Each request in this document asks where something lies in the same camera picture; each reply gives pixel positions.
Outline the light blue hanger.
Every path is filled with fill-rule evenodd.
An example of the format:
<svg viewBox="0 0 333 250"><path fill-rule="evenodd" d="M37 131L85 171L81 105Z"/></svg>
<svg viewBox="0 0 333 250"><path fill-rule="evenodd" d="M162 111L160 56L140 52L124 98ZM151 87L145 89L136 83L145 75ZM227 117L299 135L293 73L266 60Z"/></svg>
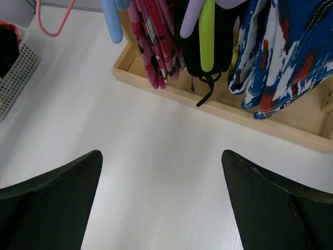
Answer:
<svg viewBox="0 0 333 250"><path fill-rule="evenodd" d="M110 37L115 44L123 40L119 10L127 10L130 1L127 0L101 0L101 6L105 16Z"/></svg>

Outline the lime green hanger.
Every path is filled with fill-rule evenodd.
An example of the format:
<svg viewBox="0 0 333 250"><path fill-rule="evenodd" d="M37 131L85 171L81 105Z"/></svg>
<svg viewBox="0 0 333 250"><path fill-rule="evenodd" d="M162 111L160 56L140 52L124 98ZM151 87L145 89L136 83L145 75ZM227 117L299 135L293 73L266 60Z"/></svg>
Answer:
<svg viewBox="0 0 333 250"><path fill-rule="evenodd" d="M199 14L200 62L204 72L214 66L214 18L215 1L205 0Z"/></svg>

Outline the black trousers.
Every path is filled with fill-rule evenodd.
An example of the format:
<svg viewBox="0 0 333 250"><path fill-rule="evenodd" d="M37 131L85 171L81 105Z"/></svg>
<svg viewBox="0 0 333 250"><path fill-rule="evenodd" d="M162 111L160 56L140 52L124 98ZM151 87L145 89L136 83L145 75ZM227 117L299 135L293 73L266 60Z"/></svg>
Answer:
<svg viewBox="0 0 333 250"><path fill-rule="evenodd" d="M236 20L243 21L249 2L246 1L232 9L223 9L215 5L214 15L214 65L212 70L204 72L200 63L199 23L194 26L193 33L188 38L180 36L182 21L189 1L175 2L175 43L181 47L188 73L194 78L207 83L210 92L197 103L201 106L212 95L215 82L222 73L227 72L233 56L234 25Z"/></svg>

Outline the pink camouflage trousers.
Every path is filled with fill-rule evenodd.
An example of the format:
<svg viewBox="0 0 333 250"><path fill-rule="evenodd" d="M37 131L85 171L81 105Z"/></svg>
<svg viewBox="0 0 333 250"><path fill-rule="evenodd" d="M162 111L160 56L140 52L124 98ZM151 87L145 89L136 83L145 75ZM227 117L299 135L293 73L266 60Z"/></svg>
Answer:
<svg viewBox="0 0 333 250"><path fill-rule="evenodd" d="M165 89L185 68L174 38L175 1L130 1L128 12L148 80L154 89Z"/></svg>

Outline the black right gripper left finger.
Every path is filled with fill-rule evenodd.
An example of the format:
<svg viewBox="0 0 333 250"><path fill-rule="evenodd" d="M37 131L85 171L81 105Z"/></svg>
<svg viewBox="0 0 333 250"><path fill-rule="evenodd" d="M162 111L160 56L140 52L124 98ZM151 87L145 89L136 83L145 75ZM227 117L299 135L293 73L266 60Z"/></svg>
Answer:
<svg viewBox="0 0 333 250"><path fill-rule="evenodd" d="M81 249L103 155L1 189L1 249Z"/></svg>

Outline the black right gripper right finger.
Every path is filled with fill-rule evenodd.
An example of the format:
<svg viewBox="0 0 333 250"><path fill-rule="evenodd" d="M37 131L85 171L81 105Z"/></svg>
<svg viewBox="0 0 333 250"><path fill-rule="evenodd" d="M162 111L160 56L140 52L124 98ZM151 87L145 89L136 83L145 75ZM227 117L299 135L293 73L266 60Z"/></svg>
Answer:
<svg viewBox="0 0 333 250"><path fill-rule="evenodd" d="M244 249L332 249L332 194L229 149L221 162Z"/></svg>

